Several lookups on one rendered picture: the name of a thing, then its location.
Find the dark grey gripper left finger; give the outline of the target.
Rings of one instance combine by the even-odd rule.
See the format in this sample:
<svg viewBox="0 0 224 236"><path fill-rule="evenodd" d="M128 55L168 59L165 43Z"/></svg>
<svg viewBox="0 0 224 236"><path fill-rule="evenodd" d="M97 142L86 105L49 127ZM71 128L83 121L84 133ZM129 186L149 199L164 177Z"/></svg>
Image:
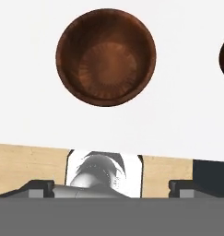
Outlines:
<svg viewBox="0 0 224 236"><path fill-rule="evenodd" d="M53 180L30 180L22 187L0 194L0 198L54 198Z"/></svg>

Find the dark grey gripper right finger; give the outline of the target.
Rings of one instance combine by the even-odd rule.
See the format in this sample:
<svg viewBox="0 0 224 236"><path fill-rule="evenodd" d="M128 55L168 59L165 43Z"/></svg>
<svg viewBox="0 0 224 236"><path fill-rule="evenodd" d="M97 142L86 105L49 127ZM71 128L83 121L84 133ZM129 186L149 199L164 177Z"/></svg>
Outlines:
<svg viewBox="0 0 224 236"><path fill-rule="evenodd" d="M169 189L169 198L221 197L218 193L200 187L193 180L170 180Z"/></svg>

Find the dark cabinet front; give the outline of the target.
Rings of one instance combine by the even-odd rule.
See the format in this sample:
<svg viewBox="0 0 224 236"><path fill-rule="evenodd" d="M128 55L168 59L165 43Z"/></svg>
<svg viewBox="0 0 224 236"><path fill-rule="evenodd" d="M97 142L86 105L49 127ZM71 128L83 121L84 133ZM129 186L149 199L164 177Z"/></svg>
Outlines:
<svg viewBox="0 0 224 236"><path fill-rule="evenodd" d="M224 161L194 159L193 181L210 194L224 197Z"/></svg>

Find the large brown wooden bowl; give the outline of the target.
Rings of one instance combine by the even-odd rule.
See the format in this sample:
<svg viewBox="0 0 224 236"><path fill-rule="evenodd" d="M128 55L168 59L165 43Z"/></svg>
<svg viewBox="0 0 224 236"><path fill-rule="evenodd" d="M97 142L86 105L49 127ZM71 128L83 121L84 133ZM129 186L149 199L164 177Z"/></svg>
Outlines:
<svg viewBox="0 0 224 236"><path fill-rule="evenodd" d="M155 42L135 16L101 8L73 20L57 44L55 62L66 89L85 103L112 107L137 96L156 65Z"/></svg>

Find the white and grey round thing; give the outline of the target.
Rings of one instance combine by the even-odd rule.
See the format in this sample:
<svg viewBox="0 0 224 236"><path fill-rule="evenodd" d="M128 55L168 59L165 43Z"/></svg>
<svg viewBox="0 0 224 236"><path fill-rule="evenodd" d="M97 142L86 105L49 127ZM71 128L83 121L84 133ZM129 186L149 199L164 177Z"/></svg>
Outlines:
<svg viewBox="0 0 224 236"><path fill-rule="evenodd" d="M142 196L144 163L140 155L71 150L66 158L65 185L104 184L128 197Z"/></svg>

